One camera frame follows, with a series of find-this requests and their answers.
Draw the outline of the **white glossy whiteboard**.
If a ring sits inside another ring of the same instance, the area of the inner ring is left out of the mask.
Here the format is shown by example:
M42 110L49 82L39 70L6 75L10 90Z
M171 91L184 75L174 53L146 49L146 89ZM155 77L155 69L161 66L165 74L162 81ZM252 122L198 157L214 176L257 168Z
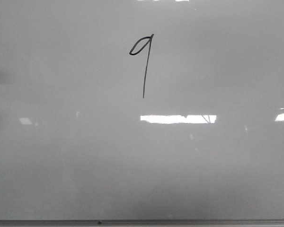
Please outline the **white glossy whiteboard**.
M284 218L284 0L0 0L0 219Z

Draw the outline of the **grey aluminium whiteboard frame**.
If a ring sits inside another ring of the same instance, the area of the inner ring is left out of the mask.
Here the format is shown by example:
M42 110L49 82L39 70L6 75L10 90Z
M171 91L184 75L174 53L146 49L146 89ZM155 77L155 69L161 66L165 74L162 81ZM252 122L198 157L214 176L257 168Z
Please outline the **grey aluminium whiteboard frame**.
M284 226L282 219L0 220L0 226Z

